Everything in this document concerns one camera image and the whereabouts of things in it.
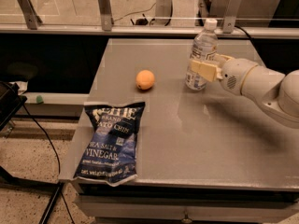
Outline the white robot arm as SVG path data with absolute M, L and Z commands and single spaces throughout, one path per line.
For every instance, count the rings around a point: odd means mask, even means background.
M 216 55 L 214 61 L 190 59 L 192 71 L 225 91 L 244 96 L 278 123 L 299 128 L 299 71 L 288 75 L 244 58 Z

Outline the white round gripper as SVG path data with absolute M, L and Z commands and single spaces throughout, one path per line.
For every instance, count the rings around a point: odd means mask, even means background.
M 247 59 L 232 59 L 231 56 L 217 53 L 214 61 L 190 60 L 191 70 L 209 82 L 221 79 L 225 91 L 234 95 L 242 94 L 242 87 L 249 72 L 258 66 Z

